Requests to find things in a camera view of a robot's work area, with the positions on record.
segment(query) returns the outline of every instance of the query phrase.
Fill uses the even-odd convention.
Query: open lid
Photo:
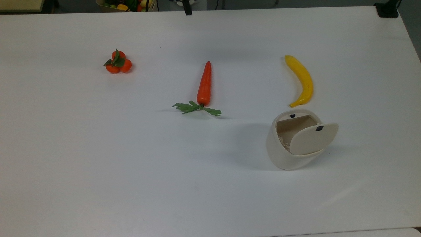
[[[291,140],[290,152],[306,155],[325,149],[335,138],[339,126],[335,123],[318,124],[298,131]]]

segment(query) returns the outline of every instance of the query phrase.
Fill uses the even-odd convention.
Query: toy vegetable
[[[195,110],[204,110],[211,115],[220,116],[221,111],[212,109],[212,108],[205,108],[211,101],[211,86],[212,86],[212,64],[210,61],[206,62],[205,70],[203,71],[202,80],[200,81],[199,91],[197,92],[197,103],[193,102],[192,100],[189,102],[190,104],[180,104],[176,103],[173,107],[185,113],[190,113]]]

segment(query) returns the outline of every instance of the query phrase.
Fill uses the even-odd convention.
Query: gray floor
[[[223,0],[219,0],[218,10],[221,10],[222,1]],[[279,0],[279,3],[275,4],[275,0],[225,0],[225,9],[372,6],[374,3],[385,3],[386,1],[387,0]],[[95,0],[59,0],[59,2],[60,7],[54,11],[55,13],[100,12]],[[207,6],[205,7],[208,10],[214,10],[216,3],[217,0],[207,0]],[[158,6],[160,11],[173,11],[178,8],[175,3],[172,3],[169,0],[158,0]],[[399,7],[399,13],[408,30],[418,57],[421,60],[421,0],[402,0]]]

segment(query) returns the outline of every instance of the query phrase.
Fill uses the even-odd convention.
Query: green leaf
[[[107,60],[103,66],[107,65],[107,64],[111,64],[112,63],[112,59]]]
[[[173,105],[172,107],[181,107],[181,108],[192,108],[192,105],[189,104],[180,104],[180,103],[176,103],[175,105]]]
[[[214,116],[221,116],[222,112],[220,110],[216,110],[216,109],[212,109],[212,108],[204,108],[204,110],[208,113],[210,113],[211,115]]]
[[[120,58],[120,52],[117,49],[115,49],[115,58],[113,62],[115,63],[119,58]]]
[[[114,60],[114,61],[115,61],[114,62],[115,67],[122,67],[124,65],[124,62],[126,61],[126,58],[119,58],[119,59]]]
[[[186,110],[186,111],[185,111],[184,113],[182,113],[182,114],[193,112],[193,111],[197,110],[198,108],[199,108],[199,106],[197,106],[197,107],[193,107],[193,108],[191,108],[191,109],[189,109],[189,110]]]
[[[190,100],[190,101],[189,101],[189,103],[190,103],[192,106],[197,106],[197,104],[196,104],[193,100]]]

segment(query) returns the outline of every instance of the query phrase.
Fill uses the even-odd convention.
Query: banana
[[[303,86],[303,91],[301,92],[300,97],[293,103],[290,104],[290,107],[295,107],[297,105],[303,105],[310,101],[313,96],[313,80],[310,76],[310,73],[307,69],[291,55],[285,55],[285,62],[288,67],[295,73],[298,79]]]

